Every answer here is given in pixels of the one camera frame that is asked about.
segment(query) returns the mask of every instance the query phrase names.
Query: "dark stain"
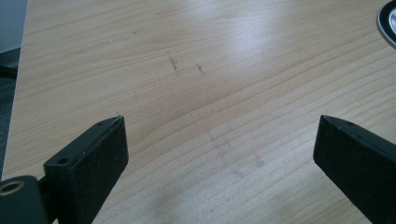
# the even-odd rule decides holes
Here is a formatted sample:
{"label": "dark stain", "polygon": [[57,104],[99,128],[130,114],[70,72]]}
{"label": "dark stain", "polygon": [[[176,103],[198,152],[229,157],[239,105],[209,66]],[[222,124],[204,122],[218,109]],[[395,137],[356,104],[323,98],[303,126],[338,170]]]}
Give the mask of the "dark stain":
{"label": "dark stain", "polygon": [[172,58],[169,51],[167,51],[166,53],[168,54],[169,60],[171,61],[172,65],[174,66],[175,71],[177,72],[177,67],[176,67],[177,62],[175,61],[175,59]]}
{"label": "dark stain", "polygon": [[262,168],[264,166],[264,161],[260,159],[260,157],[256,157],[256,167],[257,168]]}
{"label": "dark stain", "polygon": [[205,72],[204,72],[204,70],[202,69],[202,66],[199,65],[199,64],[197,64],[197,67],[198,67],[198,70],[200,71],[201,75],[204,75]]}

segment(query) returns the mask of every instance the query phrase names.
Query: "wood grain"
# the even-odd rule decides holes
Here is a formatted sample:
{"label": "wood grain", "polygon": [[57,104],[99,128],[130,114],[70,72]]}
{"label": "wood grain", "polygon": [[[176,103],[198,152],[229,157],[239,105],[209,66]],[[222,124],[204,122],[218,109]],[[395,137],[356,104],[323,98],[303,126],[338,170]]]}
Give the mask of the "wood grain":
{"label": "wood grain", "polygon": [[321,114],[395,142],[385,3],[29,1],[4,178],[120,113],[94,223],[369,223],[312,154]]}

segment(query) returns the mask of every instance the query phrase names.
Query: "scuff mark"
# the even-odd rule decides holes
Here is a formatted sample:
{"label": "scuff mark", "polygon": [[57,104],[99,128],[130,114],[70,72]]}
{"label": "scuff mark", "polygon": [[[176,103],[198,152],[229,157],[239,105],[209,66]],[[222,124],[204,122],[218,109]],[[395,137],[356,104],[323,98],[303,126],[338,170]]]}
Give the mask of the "scuff mark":
{"label": "scuff mark", "polygon": [[204,69],[202,68],[201,65],[197,64],[198,70],[200,71],[201,75],[205,75],[206,73],[204,72]]}
{"label": "scuff mark", "polygon": [[174,66],[174,70],[178,75],[178,71],[177,71],[177,62],[175,61],[175,59],[172,58],[171,54],[169,53],[169,51],[166,52],[168,54],[169,60],[171,61],[172,65]]}

